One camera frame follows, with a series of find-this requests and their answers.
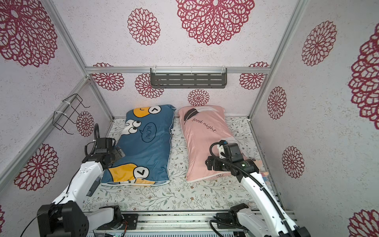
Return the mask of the pink good night pillow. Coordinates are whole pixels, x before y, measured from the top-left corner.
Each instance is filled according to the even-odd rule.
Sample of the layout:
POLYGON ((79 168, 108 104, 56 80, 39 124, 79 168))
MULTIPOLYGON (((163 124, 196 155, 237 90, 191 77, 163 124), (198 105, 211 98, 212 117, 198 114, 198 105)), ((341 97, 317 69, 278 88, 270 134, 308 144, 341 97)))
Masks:
POLYGON ((230 172, 208 170, 205 164, 211 156, 209 148, 213 143, 221 140, 237 143, 225 121, 225 109, 221 106, 187 106, 178 114, 189 155, 186 180, 192 183, 230 176, 230 172))

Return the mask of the blue cartoon pillow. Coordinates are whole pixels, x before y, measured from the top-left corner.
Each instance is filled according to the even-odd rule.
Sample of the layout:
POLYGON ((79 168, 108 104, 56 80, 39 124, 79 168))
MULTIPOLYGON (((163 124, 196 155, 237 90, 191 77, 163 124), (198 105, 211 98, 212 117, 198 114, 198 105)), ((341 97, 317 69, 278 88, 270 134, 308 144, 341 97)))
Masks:
POLYGON ((126 114, 117 147, 124 157, 104 170, 103 186, 161 186, 168 175, 175 107, 160 105, 126 114))

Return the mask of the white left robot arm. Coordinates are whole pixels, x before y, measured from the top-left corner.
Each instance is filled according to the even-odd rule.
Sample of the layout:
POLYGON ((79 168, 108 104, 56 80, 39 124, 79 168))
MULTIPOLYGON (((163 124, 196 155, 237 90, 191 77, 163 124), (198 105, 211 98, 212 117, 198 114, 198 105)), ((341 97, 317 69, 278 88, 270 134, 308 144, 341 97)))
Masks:
POLYGON ((51 204, 43 205, 38 210, 40 236, 85 237, 103 225, 120 228, 125 221, 119 206, 102 207, 88 215, 81 208, 81 202, 96 190, 103 171, 120 158, 113 138, 97 138, 93 150, 85 154, 66 189, 51 204))

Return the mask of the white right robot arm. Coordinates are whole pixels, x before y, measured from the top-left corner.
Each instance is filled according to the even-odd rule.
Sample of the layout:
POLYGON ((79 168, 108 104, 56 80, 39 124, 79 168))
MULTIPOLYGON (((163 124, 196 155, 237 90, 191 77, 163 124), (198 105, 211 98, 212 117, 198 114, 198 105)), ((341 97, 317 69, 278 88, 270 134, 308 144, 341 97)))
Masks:
POLYGON ((262 218, 248 205, 242 203, 230 208, 228 216, 215 216, 209 221, 211 229, 218 235, 214 224, 220 228, 231 227, 251 233, 255 237, 309 237, 306 227, 298 226, 283 210, 267 188, 260 169, 252 159, 245 159, 237 143, 226 140, 215 142, 209 147, 210 156, 205 164, 208 170, 227 171, 254 199, 262 218))

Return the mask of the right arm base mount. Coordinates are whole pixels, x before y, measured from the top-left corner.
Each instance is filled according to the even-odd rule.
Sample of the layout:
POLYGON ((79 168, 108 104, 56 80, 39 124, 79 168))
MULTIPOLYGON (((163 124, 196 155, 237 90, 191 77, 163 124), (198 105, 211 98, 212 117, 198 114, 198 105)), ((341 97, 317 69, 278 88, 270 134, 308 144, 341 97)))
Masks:
POLYGON ((218 212, 213 217, 218 222, 216 224, 218 229, 228 229, 228 228, 236 229, 237 227, 232 215, 229 214, 228 212, 218 212))

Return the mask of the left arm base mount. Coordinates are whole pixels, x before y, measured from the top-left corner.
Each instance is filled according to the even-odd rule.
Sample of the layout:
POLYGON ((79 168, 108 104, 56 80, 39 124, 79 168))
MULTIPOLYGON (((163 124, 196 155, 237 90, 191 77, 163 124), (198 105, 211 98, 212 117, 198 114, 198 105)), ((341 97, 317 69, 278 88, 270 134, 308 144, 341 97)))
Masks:
POLYGON ((112 227, 109 224, 104 224, 100 227, 98 227, 97 231, 118 231, 118 230, 136 230, 137 229, 137 223, 139 214, 131 214, 131 213, 123 213, 123 220, 121 221, 121 224, 118 226, 112 227))

